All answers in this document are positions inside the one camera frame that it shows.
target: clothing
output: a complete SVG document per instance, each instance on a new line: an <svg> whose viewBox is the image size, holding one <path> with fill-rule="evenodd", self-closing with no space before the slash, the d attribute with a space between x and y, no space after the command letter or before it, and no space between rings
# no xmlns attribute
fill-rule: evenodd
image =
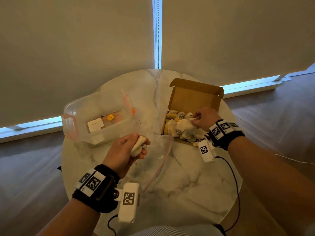
<svg viewBox="0 0 315 236"><path fill-rule="evenodd" d="M193 225L180 228L155 226L137 232L131 236L223 236L213 225Z"/></svg>

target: roller blind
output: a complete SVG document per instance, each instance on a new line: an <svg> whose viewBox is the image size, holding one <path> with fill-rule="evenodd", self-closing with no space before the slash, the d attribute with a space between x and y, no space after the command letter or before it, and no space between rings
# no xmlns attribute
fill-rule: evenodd
<svg viewBox="0 0 315 236"><path fill-rule="evenodd" d="M152 0L0 0L0 127L154 68Z"/></svg>
<svg viewBox="0 0 315 236"><path fill-rule="evenodd" d="M315 0L163 0L162 68L226 85L315 62Z"/></svg>

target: open cardboard box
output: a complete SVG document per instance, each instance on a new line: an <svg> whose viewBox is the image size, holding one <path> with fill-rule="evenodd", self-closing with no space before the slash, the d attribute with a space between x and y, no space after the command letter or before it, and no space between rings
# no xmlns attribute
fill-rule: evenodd
<svg viewBox="0 0 315 236"><path fill-rule="evenodd" d="M207 106L215 109L217 112L219 111L221 99L224 95L222 87L179 78L173 79L169 86L174 86L174 88L169 99L168 110L195 113L198 109ZM166 115L161 135L164 133ZM179 138L175 138L174 141L191 146L194 145Z"/></svg>

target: wooden floor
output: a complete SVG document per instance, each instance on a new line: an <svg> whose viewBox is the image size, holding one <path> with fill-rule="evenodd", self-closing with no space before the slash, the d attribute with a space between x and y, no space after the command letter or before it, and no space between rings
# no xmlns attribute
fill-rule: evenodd
<svg viewBox="0 0 315 236"><path fill-rule="evenodd" d="M226 99L246 135L289 158L315 163L315 75L293 77L275 91ZM63 133L0 144L0 235L35 235L68 199L62 182ZM286 160L315 181L315 166ZM286 235L243 184L241 216L228 235ZM234 205L223 220L237 216Z"/></svg>

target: marble table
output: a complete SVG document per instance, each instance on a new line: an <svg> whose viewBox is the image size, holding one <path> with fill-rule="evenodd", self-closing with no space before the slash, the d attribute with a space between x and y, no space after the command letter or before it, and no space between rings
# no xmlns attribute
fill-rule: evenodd
<svg viewBox="0 0 315 236"><path fill-rule="evenodd" d="M137 130L152 142L146 158L136 161L121 181L120 187L124 182L138 182L144 188L163 160L163 142L159 134L173 88L169 84L174 78L198 81L175 71L149 69L121 75L98 89L123 89L129 94L136 109L134 118ZM223 100L219 114L226 120L235 121L232 111ZM74 184L89 168L103 161L110 146L111 143L91 148L84 142L73 143L65 138L62 175L69 199L74 191ZM221 149L220 151L220 156L231 164L240 189L242 178L228 153ZM159 178L141 195L135 222L122 224L113 220L111 226L121 235L129 235L156 225L220 223L236 199L235 181L226 162L216 159L215 162L205 163L197 147L174 142ZM110 214L102 214L95 233L99 236L111 235L107 222L117 213L118 209Z"/></svg>

